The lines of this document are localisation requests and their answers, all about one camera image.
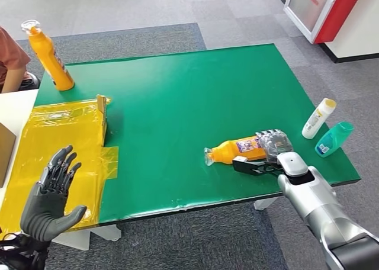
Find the lying bottle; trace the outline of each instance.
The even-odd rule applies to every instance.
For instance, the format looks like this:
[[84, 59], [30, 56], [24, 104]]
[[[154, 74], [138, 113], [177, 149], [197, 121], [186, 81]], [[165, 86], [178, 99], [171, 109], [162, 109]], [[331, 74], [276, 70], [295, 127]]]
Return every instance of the lying bottle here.
[[322, 158], [325, 158], [340, 147], [353, 130], [354, 127], [351, 123], [346, 121], [337, 123], [323, 135], [315, 150]]
[[325, 122], [325, 120], [334, 111], [336, 102], [332, 99], [324, 98], [310, 117], [305, 123], [301, 131], [306, 139], [313, 139], [316, 134]]
[[266, 154], [259, 144], [257, 136], [247, 137], [239, 140], [225, 141], [213, 149], [205, 148], [205, 164], [208, 166], [214, 162], [222, 162], [231, 165], [236, 156], [245, 156], [248, 160], [265, 159]]

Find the clear bottle cap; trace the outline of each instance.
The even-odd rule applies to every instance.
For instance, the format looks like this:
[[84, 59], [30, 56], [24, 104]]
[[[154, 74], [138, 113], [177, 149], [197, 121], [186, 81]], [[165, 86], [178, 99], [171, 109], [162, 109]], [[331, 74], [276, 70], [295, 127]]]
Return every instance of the clear bottle cap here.
[[212, 150], [208, 149], [208, 148], [205, 148], [204, 149], [204, 160], [205, 161], [205, 164], [208, 166], [211, 165], [212, 163], [214, 162], [212, 156]]
[[21, 23], [21, 29], [28, 35], [34, 35], [41, 31], [40, 23], [36, 20], [26, 20]]

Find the green table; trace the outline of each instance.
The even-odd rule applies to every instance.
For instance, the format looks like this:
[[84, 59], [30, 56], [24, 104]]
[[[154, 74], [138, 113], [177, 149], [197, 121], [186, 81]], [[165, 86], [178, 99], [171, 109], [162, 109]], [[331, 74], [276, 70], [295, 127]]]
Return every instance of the green table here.
[[325, 159], [301, 129], [315, 107], [273, 44], [78, 63], [73, 89], [45, 74], [35, 105], [112, 98], [106, 146], [119, 171], [106, 182], [100, 223], [280, 195], [272, 175], [251, 176], [203, 161], [204, 147], [279, 128], [331, 184], [359, 180], [338, 150]]

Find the yellow plastic bag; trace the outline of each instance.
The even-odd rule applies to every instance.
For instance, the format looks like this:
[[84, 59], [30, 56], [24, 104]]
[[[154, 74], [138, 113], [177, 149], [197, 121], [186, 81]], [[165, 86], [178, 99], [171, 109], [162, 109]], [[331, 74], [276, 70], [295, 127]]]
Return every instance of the yellow plastic bag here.
[[105, 97], [35, 107], [25, 125], [0, 211], [0, 227], [20, 231], [23, 206], [32, 186], [56, 151], [72, 144], [82, 162], [69, 192], [65, 214], [79, 204], [88, 207], [75, 229], [95, 226], [103, 184], [117, 176], [118, 147], [103, 147]]

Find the green plastic bottle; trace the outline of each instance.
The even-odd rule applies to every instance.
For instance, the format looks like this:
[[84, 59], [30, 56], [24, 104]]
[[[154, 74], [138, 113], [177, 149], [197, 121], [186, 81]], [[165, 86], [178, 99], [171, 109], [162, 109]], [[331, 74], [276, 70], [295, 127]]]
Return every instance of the green plastic bottle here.
[[351, 132], [354, 130], [353, 124], [342, 121], [331, 127], [323, 135], [316, 146], [318, 155], [325, 158], [340, 147]]

